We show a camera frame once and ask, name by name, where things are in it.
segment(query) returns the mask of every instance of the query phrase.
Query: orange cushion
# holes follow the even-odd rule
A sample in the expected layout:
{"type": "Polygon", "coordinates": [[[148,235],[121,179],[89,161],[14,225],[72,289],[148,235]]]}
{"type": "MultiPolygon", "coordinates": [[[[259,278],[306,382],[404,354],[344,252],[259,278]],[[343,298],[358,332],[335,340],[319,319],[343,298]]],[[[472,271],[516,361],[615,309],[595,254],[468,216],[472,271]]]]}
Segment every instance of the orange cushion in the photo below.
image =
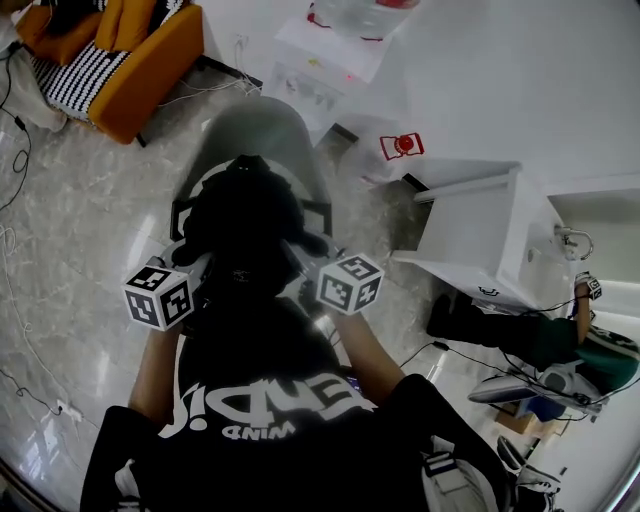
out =
{"type": "Polygon", "coordinates": [[[113,51],[132,52],[142,44],[147,38],[155,5],[156,0],[124,0],[113,51]]]}
{"type": "Polygon", "coordinates": [[[108,52],[113,51],[113,46],[118,37],[118,25],[120,24],[123,7],[124,0],[109,0],[109,3],[107,3],[107,8],[102,14],[100,28],[98,28],[98,34],[96,35],[96,48],[108,52]]]}
{"type": "Polygon", "coordinates": [[[59,37],[47,34],[31,50],[40,59],[49,59],[66,66],[95,37],[101,18],[101,12],[89,14],[71,32],[59,37]]]}
{"type": "Polygon", "coordinates": [[[44,29],[51,19],[51,10],[42,5],[32,5],[16,25],[20,39],[27,48],[33,50],[44,37],[44,29]]]}

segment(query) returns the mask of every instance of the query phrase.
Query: chair leg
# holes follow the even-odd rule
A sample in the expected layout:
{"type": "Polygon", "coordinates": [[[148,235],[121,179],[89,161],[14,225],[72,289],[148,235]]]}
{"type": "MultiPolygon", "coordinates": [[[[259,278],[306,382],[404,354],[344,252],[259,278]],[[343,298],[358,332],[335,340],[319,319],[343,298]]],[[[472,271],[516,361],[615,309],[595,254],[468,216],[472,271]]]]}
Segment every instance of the chair leg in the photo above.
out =
{"type": "Polygon", "coordinates": [[[138,141],[138,144],[140,144],[141,147],[146,148],[147,147],[147,141],[145,141],[142,138],[141,134],[136,135],[136,140],[138,141]]]}

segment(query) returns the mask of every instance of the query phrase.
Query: power outlet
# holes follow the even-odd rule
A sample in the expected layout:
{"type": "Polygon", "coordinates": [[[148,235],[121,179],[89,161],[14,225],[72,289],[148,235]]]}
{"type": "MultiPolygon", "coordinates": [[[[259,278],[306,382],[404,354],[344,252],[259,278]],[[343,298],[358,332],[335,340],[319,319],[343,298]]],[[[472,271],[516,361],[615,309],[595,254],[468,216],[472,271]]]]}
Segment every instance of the power outlet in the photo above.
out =
{"type": "Polygon", "coordinates": [[[58,399],[58,407],[64,414],[69,416],[72,420],[77,421],[78,423],[82,421],[82,414],[78,409],[74,409],[69,404],[64,403],[60,399],[58,399]]]}
{"type": "Polygon", "coordinates": [[[249,36],[245,36],[243,34],[235,34],[235,43],[240,46],[242,50],[244,50],[249,44],[249,36]]]}

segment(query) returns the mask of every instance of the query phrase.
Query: green cloth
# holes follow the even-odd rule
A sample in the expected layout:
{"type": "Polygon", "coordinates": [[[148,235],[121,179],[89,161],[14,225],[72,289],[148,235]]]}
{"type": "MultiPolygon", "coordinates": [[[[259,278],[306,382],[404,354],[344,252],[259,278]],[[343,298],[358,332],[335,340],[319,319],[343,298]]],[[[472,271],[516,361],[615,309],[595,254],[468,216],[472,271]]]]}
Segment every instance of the green cloth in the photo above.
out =
{"type": "Polygon", "coordinates": [[[577,367],[577,372],[603,394],[621,388],[635,375],[638,368],[636,359],[590,338],[595,337],[604,344],[609,343],[638,353],[637,344],[630,339],[591,327],[589,336],[579,345],[576,322],[564,318],[550,320],[542,316],[539,319],[539,330],[530,361],[538,370],[544,370],[552,364],[582,359],[584,363],[577,367]]]}

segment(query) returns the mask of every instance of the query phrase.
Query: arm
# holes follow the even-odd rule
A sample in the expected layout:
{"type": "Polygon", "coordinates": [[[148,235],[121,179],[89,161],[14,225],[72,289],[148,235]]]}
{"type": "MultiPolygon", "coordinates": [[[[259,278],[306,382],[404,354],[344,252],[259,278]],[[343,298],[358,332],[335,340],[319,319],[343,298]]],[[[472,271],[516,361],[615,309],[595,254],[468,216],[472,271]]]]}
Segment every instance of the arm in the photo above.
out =
{"type": "Polygon", "coordinates": [[[591,327],[591,316],[589,313],[589,287],[586,283],[579,284],[576,286],[575,294],[578,301],[578,314],[576,315],[578,344],[582,345],[589,333],[589,328],[591,327]]]}
{"type": "Polygon", "coordinates": [[[380,405],[404,379],[404,373],[382,348],[361,314],[331,316],[364,394],[380,405]]]}
{"type": "Polygon", "coordinates": [[[129,408],[149,418],[159,428],[171,423],[173,375],[182,324],[167,332],[151,331],[140,370],[129,398],[129,408]]]}

